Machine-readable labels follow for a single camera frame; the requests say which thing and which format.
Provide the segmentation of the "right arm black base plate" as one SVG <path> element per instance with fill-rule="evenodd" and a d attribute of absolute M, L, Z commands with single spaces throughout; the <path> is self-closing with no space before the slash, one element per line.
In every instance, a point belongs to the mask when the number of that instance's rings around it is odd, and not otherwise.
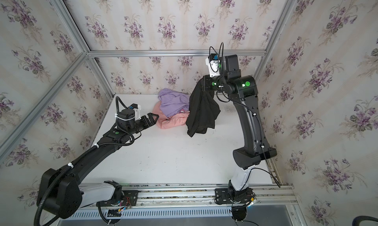
<path fill-rule="evenodd" d="M 247 204 L 255 199 L 255 193 L 251 188 L 242 191 L 234 191 L 232 188 L 215 189 L 215 204 Z"/>

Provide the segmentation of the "white ventilation grille strip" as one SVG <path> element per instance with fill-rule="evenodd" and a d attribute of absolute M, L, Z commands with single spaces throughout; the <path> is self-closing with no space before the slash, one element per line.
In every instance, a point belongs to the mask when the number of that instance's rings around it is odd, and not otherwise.
<path fill-rule="evenodd" d="M 230 217 L 230 206 L 179 207 L 179 208 L 134 208 L 123 211 L 119 216 L 111 216 L 103 210 L 106 219 L 165 219 L 197 217 Z"/>

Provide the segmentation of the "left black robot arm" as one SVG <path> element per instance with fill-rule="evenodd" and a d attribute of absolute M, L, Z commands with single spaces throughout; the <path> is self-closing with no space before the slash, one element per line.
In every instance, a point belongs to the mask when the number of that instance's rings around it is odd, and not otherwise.
<path fill-rule="evenodd" d="M 122 147 L 132 145 L 135 134 L 154 126 L 159 116 L 148 113 L 139 120 L 117 120 L 111 129 L 91 148 L 75 160 L 42 175 L 37 196 L 35 224 L 39 223 L 43 210 L 66 219 L 79 208 L 86 206 L 85 192 L 79 188 L 86 176 L 108 156 Z"/>

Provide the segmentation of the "black cloth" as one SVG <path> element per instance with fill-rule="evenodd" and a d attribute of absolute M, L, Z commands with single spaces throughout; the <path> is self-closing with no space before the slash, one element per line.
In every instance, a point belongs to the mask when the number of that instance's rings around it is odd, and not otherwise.
<path fill-rule="evenodd" d="M 210 75 L 203 76 L 190 95 L 190 113 L 186 121 L 189 137 L 193 137 L 196 133 L 205 134 L 209 128 L 215 128 L 220 107 L 214 100 L 211 82 Z"/>

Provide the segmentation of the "aluminium enclosure frame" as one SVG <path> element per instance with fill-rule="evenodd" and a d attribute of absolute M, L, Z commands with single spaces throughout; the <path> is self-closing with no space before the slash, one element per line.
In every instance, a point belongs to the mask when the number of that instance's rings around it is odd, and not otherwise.
<path fill-rule="evenodd" d="M 279 40 L 279 35 L 282 32 L 285 23 L 287 22 L 290 13 L 292 12 L 297 0 L 285 0 L 281 13 L 276 22 L 276 26 L 271 33 L 267 47 L 263 50 L 258 49 L 226 49 L 225 55 L 238 54 L 242 56 L 262 56 L 258 68 L 255 71 L 255 76 L 259 76 L 262 71 L 263 63 L 273 52 L 274 46 Z M 95 79 L 100 86 L 105 90 L 105 94 L 110 98 L 114 98 L 114 92 L 107 82 L 103 70 L 96 62 L 96 58 L 116 58 L 116 57 L 203 57 L 208 54 L 207 49 L 201 50 L 92 50 L 89 48 L 81 31 L 79 30 L 75 20 L 69 12 L 63 0 L 51 0 L 51 3 L 56 9 L 58 17 L 63 21 L 63 25 L 73 37 L 74 42 L 80 50 L 80 54 L 75 60 L 66 68 L 65 72 L 59 76 L 52 87 L 41 97 L 41 99 L 32 107 L 31 111 L 21 120 L 20 124 L 12 131 L 8 138 L 5 139 L 1 145 L 1 160 L 3 161 L 13 150 L 14 145 L 22 138 L 37 121 L 39 115 L 47 108 L 53 99 L 62 90 L 64 84 L 68 79 L 79 69 L 79 67 L 87 62 Z"/>

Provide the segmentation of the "pink cloth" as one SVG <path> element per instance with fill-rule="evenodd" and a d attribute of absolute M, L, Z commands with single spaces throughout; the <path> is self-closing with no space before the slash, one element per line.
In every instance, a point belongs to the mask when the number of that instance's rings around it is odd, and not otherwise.
<path fill-rule="evenodd" d="M 166 117 L 160 110 L 161 102 L 159 101 L 153 108 L 152 113 L 159 116 L 157 120 L 157 127 L 160 129 L 170 129 L 177 126 L 183 126 L 186 124 L 187 118 L 189 117 L 189 112 L 178 113 L 171 118 Z"/>

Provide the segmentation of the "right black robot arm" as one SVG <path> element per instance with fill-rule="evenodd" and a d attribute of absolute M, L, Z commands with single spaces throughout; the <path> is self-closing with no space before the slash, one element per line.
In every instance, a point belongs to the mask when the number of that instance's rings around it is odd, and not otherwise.
<path fill-rule="evenodd" d="M 233 151 L 233 159 L 238 166 L 227 188 L 215 190 L 215 203 L 250 204 L 255 195 L 249 187 L 254 170 L 262 161 L 277 155 L 276 148 L 270 146 L 262 127 L 258 108 L 258 88 L 252 76 L 232 78 L 205 76 L 206 91 L 222 92 L 236 108 L 243 132 L 244 146 Z"/>

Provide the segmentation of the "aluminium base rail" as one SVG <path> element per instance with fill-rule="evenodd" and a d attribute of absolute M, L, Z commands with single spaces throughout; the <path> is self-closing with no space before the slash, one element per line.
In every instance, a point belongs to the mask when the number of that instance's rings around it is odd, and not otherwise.
<path fill-rule="evenodd" d="M 134 184 L 122 185 L 125 191 L 138 191 L 134 208 L 211 207 L 217 195 L 215 189 L 227 184 Z M 292 186 L 251 185 L 256 195 L 254 205 L 298 205 Z"/>

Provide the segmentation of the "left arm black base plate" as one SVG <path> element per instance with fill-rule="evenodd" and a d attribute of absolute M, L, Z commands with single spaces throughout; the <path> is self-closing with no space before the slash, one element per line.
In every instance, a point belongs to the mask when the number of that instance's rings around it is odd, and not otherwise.
<path fill-rule="evenodd" d="M 137 190 L 131 190 L 131 191 L 124 191 L 122 190 L 121 194 L 117 194 L 116 196 L 113 196 L 108 201 L 101 201 L 99 203 L 100 207 L 131 207 L 136 206 L 137 199 L 138 199 L 138 193 Z"/>

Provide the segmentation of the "purple cloth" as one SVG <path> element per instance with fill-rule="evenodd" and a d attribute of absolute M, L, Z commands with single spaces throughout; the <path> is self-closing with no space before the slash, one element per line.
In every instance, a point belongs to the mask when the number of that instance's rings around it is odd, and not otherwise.
<path fill-rule="evenodd" d="M 189 111 L 190 95 L 164 88 L 159 91 L 158 99 L 160 110 L 168 118 Z"/>

